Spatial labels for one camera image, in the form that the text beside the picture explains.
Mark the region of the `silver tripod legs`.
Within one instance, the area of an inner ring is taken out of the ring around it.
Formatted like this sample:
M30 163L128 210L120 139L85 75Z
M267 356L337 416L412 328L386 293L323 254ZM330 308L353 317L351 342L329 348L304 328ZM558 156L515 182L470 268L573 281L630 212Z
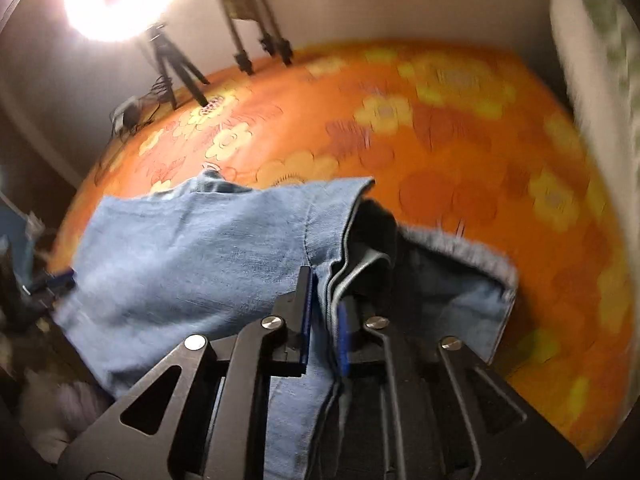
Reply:
M294 53L291 44L282 36L268 0L219 0L219 2L236 49L234 59L241 72L253 75L254 67L236 28L237 21L254 22L259 30L259 43L262 50L272 58L280 58L285 66L292 65Z

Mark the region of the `green striped white pillow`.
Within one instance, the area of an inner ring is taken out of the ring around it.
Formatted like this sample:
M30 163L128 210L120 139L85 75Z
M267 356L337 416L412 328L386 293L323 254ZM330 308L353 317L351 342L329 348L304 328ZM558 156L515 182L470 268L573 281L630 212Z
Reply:
M623 0L550 0L576 124L627 242L639 241L639 27Z

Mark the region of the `orange floral bedsheet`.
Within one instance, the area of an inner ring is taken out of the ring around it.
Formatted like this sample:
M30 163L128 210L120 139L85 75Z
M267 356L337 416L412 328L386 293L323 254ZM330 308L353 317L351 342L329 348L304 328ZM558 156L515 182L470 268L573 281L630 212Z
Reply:
M62 268L104 195L206 166L254 188L370 176L395 217L506 254L520 287L499 373L587 457L629 390L634 291L608 191L570 115L515 54L436 41L328 44L253 76L210 73L208 110L162 108L92 170L56 237Z

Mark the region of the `black mini tripod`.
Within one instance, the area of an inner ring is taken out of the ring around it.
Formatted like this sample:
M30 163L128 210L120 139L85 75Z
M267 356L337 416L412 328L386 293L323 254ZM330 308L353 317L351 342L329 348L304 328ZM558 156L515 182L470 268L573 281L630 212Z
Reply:
M179 104L169 75L169 72L172 72L198 105L206 107L208 99L196 82L208 86L208 79L167 36L164 28L163 23L155 23L143 34L146 44L141 39L137 40L137 46L145 62L156 73L156 79L145 99L154 99L158 104L169 103L176 110Z

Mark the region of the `light blue denim jeans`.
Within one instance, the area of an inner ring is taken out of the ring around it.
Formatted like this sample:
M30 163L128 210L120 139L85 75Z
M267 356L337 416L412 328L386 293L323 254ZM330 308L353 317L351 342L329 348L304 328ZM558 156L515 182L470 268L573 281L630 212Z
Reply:
M338 306L351 299L408 334L462 339L490 360L518 271L490 247L401 226L369 197L370 178L244 188L205 170L172 190L107 196L74 257L75 289L55 323L111 396L122 396L193 334L218 339L318 281L306 374L270 391L265 473L329 479L354 398L338 374Z

